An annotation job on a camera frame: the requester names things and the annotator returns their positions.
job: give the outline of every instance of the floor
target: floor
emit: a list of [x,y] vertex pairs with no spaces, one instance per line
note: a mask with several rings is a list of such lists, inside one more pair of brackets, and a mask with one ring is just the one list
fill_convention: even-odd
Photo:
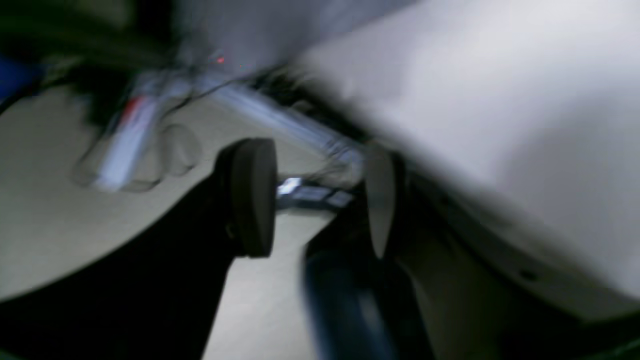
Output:
[[[86,106],[67,89],[24,100],[0,118],[0,300],[43,286],[123,244],[212,169],[215,154],[247,136],[276,139],[281,173],[313,172],[322,156],[211,100],[172,121],[199,137],[204,159],[147,193],[102,193],[70,181],[89,144]],[[278,215],[273,255],[238,259],[228,275],[205,359],[315,358],[301,297],[301,252],[326,217]]]

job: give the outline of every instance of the blue object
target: blue object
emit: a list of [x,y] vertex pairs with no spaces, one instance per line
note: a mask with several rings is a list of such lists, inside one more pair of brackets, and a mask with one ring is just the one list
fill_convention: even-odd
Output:
[[38,65],[25,65],[0,56],[0,99],[42,79],[44,70]]

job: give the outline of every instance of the beige floor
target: beige floor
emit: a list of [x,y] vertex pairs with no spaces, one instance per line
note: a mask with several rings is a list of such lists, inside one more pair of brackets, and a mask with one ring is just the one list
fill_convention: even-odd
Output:
[[[281,172],[312,172],[323,159],[212,101],[173,121],[199,137],[204,160],[143,194],[100,193],[69,180],[90,139],[84,108],[64,88],[0,117],[0,299],[32,290],[123,244],[211,170],[217,151],[246,136],[274,136]],[[300,293],[303,245],[326,218],[279,215],[271,258],[237,260],[228,275],[206,359],[313,359]]]

